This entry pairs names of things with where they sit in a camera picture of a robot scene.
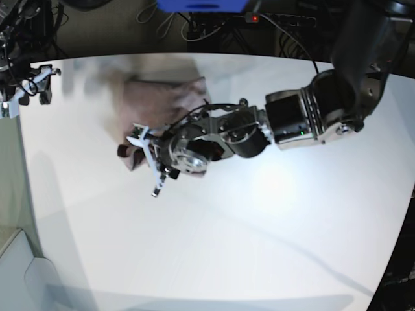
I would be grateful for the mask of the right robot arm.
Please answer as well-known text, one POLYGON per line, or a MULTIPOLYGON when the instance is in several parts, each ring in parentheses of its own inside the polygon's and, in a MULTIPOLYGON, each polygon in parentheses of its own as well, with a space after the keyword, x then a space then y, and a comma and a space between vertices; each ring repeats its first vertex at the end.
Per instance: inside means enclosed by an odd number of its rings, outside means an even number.
POLYGON ((51 77, 61 71, 32 62, 56 47, 65 6, 51 1, 1 1, 1 100, 27 106, 31 97, 40 104, 52 99, 51 77))

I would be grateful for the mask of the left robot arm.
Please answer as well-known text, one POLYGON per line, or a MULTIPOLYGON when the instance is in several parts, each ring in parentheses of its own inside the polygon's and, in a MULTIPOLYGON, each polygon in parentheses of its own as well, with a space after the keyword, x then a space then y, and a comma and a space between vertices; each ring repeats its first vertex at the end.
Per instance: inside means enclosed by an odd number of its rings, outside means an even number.
POLYGON ((167 178, 202 176, 214 161, 252 158, 272 143, 284 150, 357 133, 413 32, 413 1, 355 1, 333 48, 333 68, 308 86, 268 94, 264 108, 245 99, 206 102, 162 126, 134 124, 123 152, 134 164, 148 163, 157 196, 167 178))

